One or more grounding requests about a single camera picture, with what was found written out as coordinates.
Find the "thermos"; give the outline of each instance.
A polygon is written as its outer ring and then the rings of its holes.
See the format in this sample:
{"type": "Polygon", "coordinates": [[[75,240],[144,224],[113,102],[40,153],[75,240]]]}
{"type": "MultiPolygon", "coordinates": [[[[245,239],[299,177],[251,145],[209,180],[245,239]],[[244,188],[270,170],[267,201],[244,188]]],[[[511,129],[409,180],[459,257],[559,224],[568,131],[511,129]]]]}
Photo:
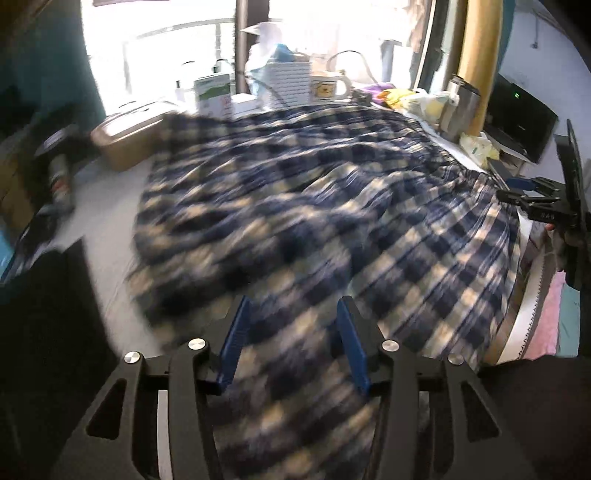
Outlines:
{"type": "Polygon", "coordinates": [[[476,113],[480,104],[480,92],[463,78],[454,75],[447,85],[451,93],[450,101],[443,107],[439,121],[440,135],[454,143],[458,143],[476,113]]]}

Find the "silver screw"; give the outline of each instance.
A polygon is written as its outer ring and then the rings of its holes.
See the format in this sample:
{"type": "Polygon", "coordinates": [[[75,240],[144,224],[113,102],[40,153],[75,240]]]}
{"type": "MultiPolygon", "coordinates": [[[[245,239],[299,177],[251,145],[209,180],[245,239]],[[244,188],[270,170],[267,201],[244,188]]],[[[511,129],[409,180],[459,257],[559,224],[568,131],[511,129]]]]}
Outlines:
{"type": "Polygon", "coordinates": [[[464,363],[464,357],[462,357],[459,353],[450,353],[447,356],[447,361],[453,365],[461,365],[464,363]]]}
{"type": "Polygon", "coordinates": [[[191,350],[201,350],[205,346],[205,340],[202,338],[194,338],[189,341],[189,348],[191,350]]]}
{"type": "Polygon", "coordinates": [[[384,340],[382,342],[382,348],[387,352],[396,352],[400,345],[395,340],[384,340]]]}
{"type": "Polygon", "coordinates": [[[128,364],[134,364],[139,360],[139,357],[139,352],[128,352],[123,357],[123,360],[128,364]]]}

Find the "blue gripper pad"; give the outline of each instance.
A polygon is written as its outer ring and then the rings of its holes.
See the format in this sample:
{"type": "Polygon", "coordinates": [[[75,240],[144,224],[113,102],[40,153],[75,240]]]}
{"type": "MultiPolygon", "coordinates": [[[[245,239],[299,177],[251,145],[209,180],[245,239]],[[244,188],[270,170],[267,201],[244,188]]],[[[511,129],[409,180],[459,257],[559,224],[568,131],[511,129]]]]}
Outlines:
{"type": "Polygon", "coordinates": [[[211,349],[211,363],[216,367],[217,377],[216,383],[224,390],[232,380],[236,373],[236,366],[240,358],[240,352],[246,342],[246,336],[251,324],[251,302],[246,297],[237,299],[230,307],[228,314],[221,322],[231,322],[227,331],[228,334],[223,340],[223,345],[216,351],[214,341],[207,338],[211,349]]]}
{"type": "Polygon", "coordinates": [[[365,320],[352,297],[343,297],[336,306],[336,325],[349,361],[353,382],[362,393],[369,392],[369,373],[378,368],[378,345],[384,340],[378,325],[365,320]]]}

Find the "plastic bag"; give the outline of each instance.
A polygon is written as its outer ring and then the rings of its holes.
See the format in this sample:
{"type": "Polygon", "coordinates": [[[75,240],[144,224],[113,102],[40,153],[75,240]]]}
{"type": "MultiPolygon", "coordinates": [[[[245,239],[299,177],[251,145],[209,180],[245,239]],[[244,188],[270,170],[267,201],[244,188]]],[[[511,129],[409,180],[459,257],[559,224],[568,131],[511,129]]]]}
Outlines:
{"type": "Polygon", "coordinates": [[[499,159],[499,151],[492,146],[484,132],[480,132],[479,137],[462,134],[460,146],[480,168],[488,169],[487,158],[499,159]]]}
{"type": "Polygon", "coordinates": [[[430,124],[439,123],[443,107],[448,101],[454,101],[450,92],[427,93],[425,90],[418,90],[413,95],[400,99],[400,105],[406,111],[425,119],[430,124]]]}

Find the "brown box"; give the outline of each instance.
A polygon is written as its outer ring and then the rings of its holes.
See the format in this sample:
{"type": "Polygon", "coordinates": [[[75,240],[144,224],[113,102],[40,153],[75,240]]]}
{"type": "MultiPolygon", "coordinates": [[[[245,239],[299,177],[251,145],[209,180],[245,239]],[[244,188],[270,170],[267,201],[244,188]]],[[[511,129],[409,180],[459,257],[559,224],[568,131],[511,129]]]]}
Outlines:
{"type": "Polygon", "coordinates": [[[4,197],[17,174],[17,162],[11,158],[0,158],[0,199],[4,197]]]}
{"type": "Polygon", "coordinates": [[[8,191],[0,194],[0,213],[14,236],[20,235],[33,219],[33,207],[18,175],[12,177],[8,191]]]}

